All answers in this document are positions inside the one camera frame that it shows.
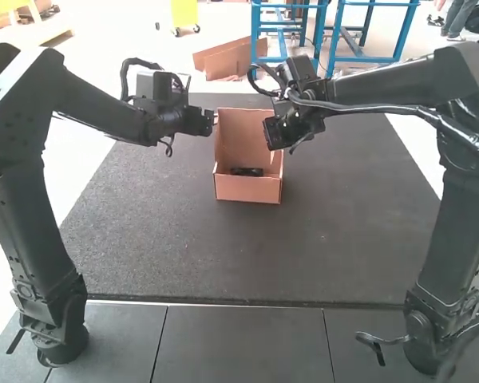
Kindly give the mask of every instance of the person's leg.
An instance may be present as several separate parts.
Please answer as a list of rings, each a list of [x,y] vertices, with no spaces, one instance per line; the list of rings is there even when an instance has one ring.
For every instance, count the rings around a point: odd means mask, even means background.
[[[454,19],[459,13],[461,6],[463,5],[464,2],[465,0],[453,0],[449,10],[447,11],[447,16],[445,17],[445,24],[441,28],[442,36],[447,36],[449,34],[450,27],[453,24]]]
[[[457,16],[454,18],[452,24],[449,27],[449,37],[456,38],[460,35],[460,32],[465,28],[467,18],[476,6],[477,0],[465,0],[461,6]]]

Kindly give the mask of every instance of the shoe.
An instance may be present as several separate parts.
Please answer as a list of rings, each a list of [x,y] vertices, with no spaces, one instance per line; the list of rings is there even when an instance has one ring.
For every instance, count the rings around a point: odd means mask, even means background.
[[[444,26],[445,20],[438,16],[437,18],[433,18],[430,14],[427,17],[428,26]]]
[[[466,41],[466,38],[458,34],[457,36],[451,37],[450,35],[447,36],[447,41],[455,41],[455,42],[462,42]]]

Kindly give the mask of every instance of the cardboard piece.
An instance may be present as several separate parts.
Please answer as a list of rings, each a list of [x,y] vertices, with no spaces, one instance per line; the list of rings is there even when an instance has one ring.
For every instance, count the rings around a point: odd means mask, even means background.
[[[267,148],[263,120],[270,116],[271,110],[218,109],[213,169],[216,199],[280,203],[283,151]],[[264,176],[234,176],[231,168],[262,168]]]
[[[268,52],[267,38],[256,44],[257,57]],[[206,73],[206,80],[218,80],[229,76],[244,76],[251,64],[251,38],[247,36],[193,54],[195,69]]]

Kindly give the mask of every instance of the metal rack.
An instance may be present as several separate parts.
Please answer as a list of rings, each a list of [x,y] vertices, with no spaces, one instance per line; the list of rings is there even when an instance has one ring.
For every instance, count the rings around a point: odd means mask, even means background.
[[[410,31],[412,20],[414,19],[415,10],[420,5],[420,0],[409,0],[408,2],[377,2],[376,0],[369,0],[368,2],[351,1],[351,0],[338,0],[337,13],[335,14],[335,23],[333,26],[324,26],[324,30],[332,30],[330,56],[328,58],[327,77],[331,77],[334,74],[336,62],[365,62],[375,64],[390,64],[401,59],[402,50],[405,46],[408,32]],[[343,26],[342,16],[344,14],[344,8],[346,6],[367,6],[366,18],[364,19],[363,26]],[[366,44],[367,33],[369,32],[370,20],[373,15],[374,8],[376,6],[404,6],[407,7],[405,18],[402,22],[401,29],[399,31],[398,41],[394,49],[392,57],[373,57],[366,56],[362,47]],[[316,19],[320,19],[319,13],[327,12],[327,8],[319,8]],[[323,43],[323,29],[317,28],[314,34],[313,43],[316,47],[316,54],[319,57],[321,51],[321,45]],[[357,42],[355,38],[350,35],[352,32],[360,32],[360,39]],[[344,41],[348,44],[354,56],[337,56],[337,44],[340,38],[344,38]]]
[[[261,3],[261,0],[251,0],[251,59],[252,62],[278,63],[287,59],[287,47],[284,34],[290,32],[299,34],[299,46],[305,46],[305,35],[307,32],[307,16],[310,8],[316,8],[316,25],[312,43],[315,47],[314,56],[311,59],[313,66],[317,70],[319,64],[319,55],[323,45],[323,34],[325,30],[331,30],[330,56],[327,65],[327,77],[334,74],[335,63],[337,62],[365,62],[376,64],[390,64],[401,59],[402,50],[406,43],[406,38],[410,31],[411,23],[414,18],[415,10],[420,5],[420,0],[407,0],[406,2],[380,2],[377,0],[359,1],[359,0],[338,0],[337,13],[335,14],[335,23],[333,26],[325,26],[327,15],[328,0],[318,0],[315,5],[309,4],[310,0],[304,0],[303,4],[267,4]],[[346,6],[366,6],[367,12],[362,26],[343,26],[342,16]],[[376,6],[403,6],[407,8],[406,16],[403,20],[392,57],[372,57],[366,56],[362,47],[366,44],[367,34],[370,28],[370,22]],[[303,9],[301,22],[294,18],[284,20],[281,10],[283,9]],[[273,9],[277,16],[277,21],[263,21],[261,11]],[[280,56],[257,57],[256,43],[261,32],[276,32],[279,39]],[[356,37],[350,32],[359,34],[358,43]],[[338,56],[336,54],[337,44],[340,38],[348,44],[354,56]]]
[[[293,34],[299,34],[299,45],[305,46],[305,33],[307,32],[307,16],[310,8],[317,8],[318,12],[322,12],[323,19],[317,26],[324,26],[326,8],[328,6],[328,0],[319,0],[318,4],[310,5],[310,0],[304,0],[303,4],[267,4],[261,3],[261,0],[251,0],[251,59],[252,62],[284,62],[287,59],[287,47],[284,34],[291,32]],[[302,21],[297,22],[294,17],[294,11],[297,9],[303,9]],[[274,10],[277,16],[277,21],[263,21],[261,20],[262,10]],[[293,10],[293,16],[291,20],[283,20],[280,10]],[[257,57],[256,55],[256,43],[261,32],[276,32],[279,39],[280,56],[270,57]],[[319,63],[319,55],[312,59],[312,64],[317,69]]]

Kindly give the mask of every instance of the black floor panel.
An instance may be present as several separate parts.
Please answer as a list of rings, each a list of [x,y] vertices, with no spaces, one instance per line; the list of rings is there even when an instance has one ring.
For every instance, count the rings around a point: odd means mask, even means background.
[[[6,351],[20,330],[19,315],[15,314],[0,336],[0,383],[44,383],[49,369],[39,364],[37,349],[30,335],[24,334],[15,351]]]
[[[47,383],[149,383],[166,306],[90,304],[89,347],[73,363],[54,369]]]
[[[153,383],[333,383],[323,312],[171,306]]]
[[[355,331],[381,338],[405,334],[402,313],[372,310],[325,310],[335,383],[432,383],[406,360],[401,346],[383,347],[386,366],[375,353],[357,342]],[[479,338],[467,349],[450,383],[479,383]]]

